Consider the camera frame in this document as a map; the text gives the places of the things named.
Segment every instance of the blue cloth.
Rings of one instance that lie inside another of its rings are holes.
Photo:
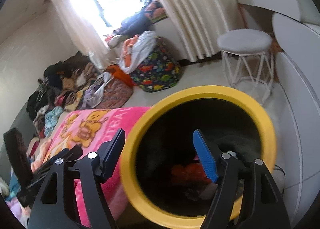
[[[18,182],[18,178],[16,174],[12,173],[10,183],[9,183],[9,191],[10,195],[6,197],[6,201],[10,202],[13,198],[17,196],[17,193],[20,191],[21,187]]]
[[[48,113],[46,113],[46,115],[44,116],[44,121],[45,121],[44,135],[46,137],[49,137],[51,135],[62,113],[63,113],[63,108],[61,106],[57,106],[52,111],[49,111]]]

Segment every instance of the black baseboard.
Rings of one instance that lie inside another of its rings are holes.
[[[217,54],[212,55],[211,57],[204,57],[204,59],[198,59],[196,62],[190,62],[188,59],[181,59],[181,60],[178,60],[178,62],[180,66],[189,66],[189,65],[204,63],[204,62],[213,61],[217,59],[221,59],[221,52],[218,52]]]

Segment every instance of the stool cushion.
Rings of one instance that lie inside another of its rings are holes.
[[[267,51],[271,44],[272,38],[260,30],[232,30],[218,38],[219,48],[233,54],[260,54]]]

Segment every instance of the colorful patterned bag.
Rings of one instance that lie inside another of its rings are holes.
[[[156,38],[156,46],[149,56],[130,73],[133,82],[152,93],[174,87],[180,80],[180,65],[167,49],[163,38]]]

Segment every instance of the light blue clothing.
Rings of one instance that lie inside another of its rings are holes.
[[[44,126],[44,135],[49,137],[53,132],[54,127],[58,123],[58,119],[60,115],[63,113],[63,108],[61,106],[57,106],[52,111],[49,111],[44,116],[45,126]]]

